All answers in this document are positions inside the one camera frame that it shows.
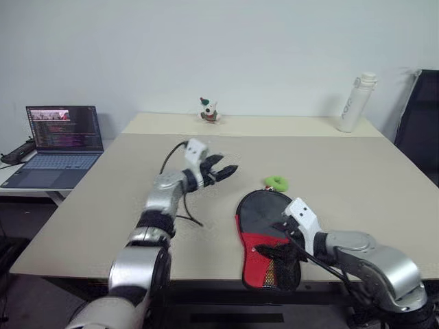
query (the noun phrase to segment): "laptop touchpad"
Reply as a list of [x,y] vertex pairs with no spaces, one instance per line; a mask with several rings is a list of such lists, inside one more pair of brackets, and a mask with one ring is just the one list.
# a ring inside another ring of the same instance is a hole
[[60,177],[62,170],[33,170],[18,183],[18,187],[38,188],[50,187]]

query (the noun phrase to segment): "toy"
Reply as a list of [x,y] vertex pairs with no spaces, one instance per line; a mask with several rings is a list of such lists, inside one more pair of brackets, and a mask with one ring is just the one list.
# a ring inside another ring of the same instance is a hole
[[208,99],[200,97],[201,105],[203,106],[203,112],[200,113],[200,118],[209,123],[215,123],[220,119],[220,115],[217,112],[217,104],[212,103]]
[[278,192],[285,192],[288,190],[288,181],[282,176],[270,176],[266,178],[265,185],[272,187]]

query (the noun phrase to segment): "laptop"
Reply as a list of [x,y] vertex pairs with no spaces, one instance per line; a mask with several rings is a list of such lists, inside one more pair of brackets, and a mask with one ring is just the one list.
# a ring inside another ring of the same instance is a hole
[[95,106],[27,106],[37,154],[3,188],[74,188],[104,152]]

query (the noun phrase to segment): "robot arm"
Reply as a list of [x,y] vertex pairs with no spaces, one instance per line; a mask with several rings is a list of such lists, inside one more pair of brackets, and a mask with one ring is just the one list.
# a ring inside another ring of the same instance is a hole
[[308,254],[361,279],[371,302],[389,324],[402,321],[404,328],[437,328],[420,271],[404,253],[378,244],[363,232],[323,232],[301,198],[294,199],[284,214],[290,236],[300,230]]
[[168,249],[175,235],[180,198],[229,177],[237,169],[212,170],[222,156],[207,157],[207,153],[206,145],[191,139],[186,143],[187,169],[156,177],[139,222],[112,265],[108,295],[91,302],[66,329],[141,328],[151,298],[169,282]]

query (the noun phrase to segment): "green ring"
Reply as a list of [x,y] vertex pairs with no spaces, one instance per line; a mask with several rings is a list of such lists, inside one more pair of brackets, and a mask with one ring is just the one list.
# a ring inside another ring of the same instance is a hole
[[267,177],[265,179],[265,184],[279,192],[285,192],[288,190],[288,181],[282,176]]

